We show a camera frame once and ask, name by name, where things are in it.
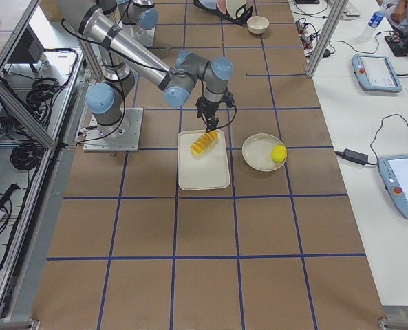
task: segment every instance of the white tray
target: white tray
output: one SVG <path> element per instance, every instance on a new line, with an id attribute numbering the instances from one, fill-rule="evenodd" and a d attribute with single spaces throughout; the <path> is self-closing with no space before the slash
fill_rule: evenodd
<path id="1" fill-rule="evenodd" d="M 222 189 L 230 185 L 225 135 L 216 130 L 216 145 L 205 154 L 193 157 L 190 146 L 205 131 L 183 131 L 178 135 L 179 187 L 182 190 Z"/>

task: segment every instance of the blue joint cap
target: blue joint cap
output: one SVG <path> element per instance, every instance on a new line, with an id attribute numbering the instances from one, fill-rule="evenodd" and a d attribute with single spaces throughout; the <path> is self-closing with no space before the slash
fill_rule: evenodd
<path id="1" fill-rule="evenodd" d="M 180 108 L 188 100 L 189 91 L 182 87 L 170 87 L 164 91 L 164 100 L 170 107 Z"/>
<path id="2" fill-rule="evenodd" d="M 229 81 L 233 74 L 233 64 L 226 57 L 217 57 L 211 61 L 211 69 L 222 80 Z"/>
<path id="3" fill-rule="evenodd" d="M 104 82 L 92 86 L 86 93 L 86 103 L 96 115 L 108 112 L 114 102 L 115 92 L 112 87 Z"/>
<path id="4" fill-rule="evenodd" d="M 138 25 L 145 30 L 151 30 L 158 24 L 159 18 L 158 11 L 155 8 L 150 8 L 141 14 Z"/>
<path id="5" fill-rule="evenodd" d="M 178 58 L 176 59 L 176 69 L 179 69 L 182 65 L 182 63 L 185 61 L 185 58 L 192 54 L 192 52 L 189 52 L 188 50 L 181 50 L 181 52 L 178 54 Z"/>

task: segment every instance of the white table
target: white table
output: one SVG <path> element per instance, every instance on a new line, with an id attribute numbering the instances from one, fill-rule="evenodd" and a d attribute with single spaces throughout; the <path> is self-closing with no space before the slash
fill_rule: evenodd
<path id="1" fill-rule="evenodd" d="M 359 41 L 369 18 L 378 9 L 375 0 L 351 0 L 362 12 L 358 20 L 341 20 L 332 40 L 347 41 L 360 51 L 373 51 L 375 39 Z M 317 12 L 314 5 L 299 5 L 306 12 Z M 307 17 L 318 29 L 325 20 Z M 390 30 L 384 19 L 377 31 Z M 397 74 L 408 74 L 408 58 L 395 58 L 383 36 L 376 55 L 390 57 Z M 321 61 L 314 84 L 336 151 L 352 149 L 375 157 L 369 145 L 381 119 L 399 113 L 408 120 L 408 78 L 400 79 L 398 94 L 363 91 L 356 81 L 351 58 L 357 54 L 349 46 L 332 43 L 335 55 Z M 399 118 L 384 121 L 374 148 L 378 156 L 408 153 L 408 129 Z M 377 168 L 339 160 L 339 166 L 360 230 L 376 288 L 384 306 L 408 306 L 408 220 L 395 209 Z"/>

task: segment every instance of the water bottle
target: water bottle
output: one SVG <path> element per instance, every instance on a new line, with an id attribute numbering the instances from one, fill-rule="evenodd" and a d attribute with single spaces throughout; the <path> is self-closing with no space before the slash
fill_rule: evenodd
<path id="1" fill-rule="evenodd" d="M 362 41 L 368 41 L 374 35 L 376 28 L 380 25 L 381 21 L 383 20 L 383 17 L 385 16 L 386 9 L 387 6 L 382 5 L 379 11 L 375 12 L 372 15 L 371 19 L 369 20 L 369 23 L 366 25 L 366 28 L 364 29 L 363 33 L 360 36 L 360 39 Z"/>

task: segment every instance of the metal base plate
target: metal base plate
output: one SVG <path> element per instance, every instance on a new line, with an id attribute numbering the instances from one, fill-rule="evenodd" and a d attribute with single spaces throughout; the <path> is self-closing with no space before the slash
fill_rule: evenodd
<path id="1" fill-rule="evenodd" d="M 110 152 L 110 151 L 138 151 L 140 141 L 143 108 L 126 108 L 126 118 L 123 122 L 130 122 L 126 129 L 118 128 L 116 137 L 86 142 L 83 150 L 89 152 Z M 91 118 L 90 126 L 95 126 L 96 119 Z M 100 138 L 100 131 L 93 129 L 87 133 L 86 140 Z"/>
<path id="2" fill-rule="evenodd" d="M 155 41 L 155 31 L 156 27 L 151 30 L 138 29 L 137 25 L 131 25 L 126 32 L 137 42 L 139 42 L 144 47 L 153 47 L 153 42 Z"/>

